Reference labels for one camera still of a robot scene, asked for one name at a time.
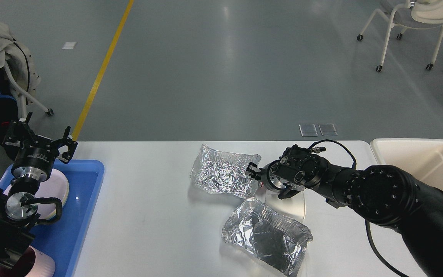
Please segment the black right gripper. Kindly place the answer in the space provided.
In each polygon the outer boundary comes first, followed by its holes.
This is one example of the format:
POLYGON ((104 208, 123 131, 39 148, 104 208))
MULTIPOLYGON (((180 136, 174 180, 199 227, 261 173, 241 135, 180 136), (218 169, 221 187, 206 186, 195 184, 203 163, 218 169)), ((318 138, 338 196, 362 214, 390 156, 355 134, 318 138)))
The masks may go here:
POLYGON ((259 168, 254 162, 249 162, 245 174, 251 180, 262 182, 263 186, 269 191, 278 193, 278 198, 280 200, 292 198, 302 192, 302 188, 287 188, 285 184, 281 183, 280 179, 271 172, 273 165, 278 163, 279 162, 271 162, 263 168, 259 168))

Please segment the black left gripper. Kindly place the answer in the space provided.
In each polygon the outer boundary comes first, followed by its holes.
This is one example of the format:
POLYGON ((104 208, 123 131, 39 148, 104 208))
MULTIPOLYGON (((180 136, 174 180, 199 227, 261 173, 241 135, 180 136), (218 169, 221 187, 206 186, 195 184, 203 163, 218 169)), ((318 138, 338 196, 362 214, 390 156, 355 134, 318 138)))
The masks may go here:
POLYGON ((71 127, 67 126, 63 137, 50 143, 50 149, 38 148, 39 139, 29 126, 32 112, 25 118, 12 120, 9 123, 3 147, 19 147, 18 154, 11 168, 15 178, 28 177, 44 182, 51 176, 55 160, 68 164, 78 147, 73 140, 71 127))

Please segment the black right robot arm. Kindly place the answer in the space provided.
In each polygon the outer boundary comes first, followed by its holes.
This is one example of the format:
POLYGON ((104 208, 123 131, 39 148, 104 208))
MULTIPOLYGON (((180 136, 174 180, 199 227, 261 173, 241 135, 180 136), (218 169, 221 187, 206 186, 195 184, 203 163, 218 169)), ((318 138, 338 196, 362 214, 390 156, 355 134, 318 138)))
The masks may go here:
POLYGON ((429 277, 443 277, 443 191, 394 165, 357 170, 353 155, 350 168, 334 165, 320 156, 325 147, 318 144, 294 144, 263 168, 250 162, 246 174, 276 192, 279 199, 310 189, 334 208, 354 210, 365 221, 372 251, 395 274, 405 276, 378 252, 371 224, 399 233, 422 271, 429 277))

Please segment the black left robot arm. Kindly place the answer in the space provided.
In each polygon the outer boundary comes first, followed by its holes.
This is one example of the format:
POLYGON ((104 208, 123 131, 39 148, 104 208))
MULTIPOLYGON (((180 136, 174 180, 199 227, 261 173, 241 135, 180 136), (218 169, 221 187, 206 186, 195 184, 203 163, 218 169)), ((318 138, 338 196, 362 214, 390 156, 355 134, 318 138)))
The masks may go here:
POLYGON ((32 113, 11 121, 3 139, 4 145, 18 147, 11 168, 10 191, 0 188, 0 266, 12 269, 35 239, 35 225, 51 225, 60 220, 63 203, 56 197, 37 197, 42 182, 51 177, 54 163, 67 164, 78 143, 68 126, 62 138, 51 140, 37 135, 29 126, 32 113))

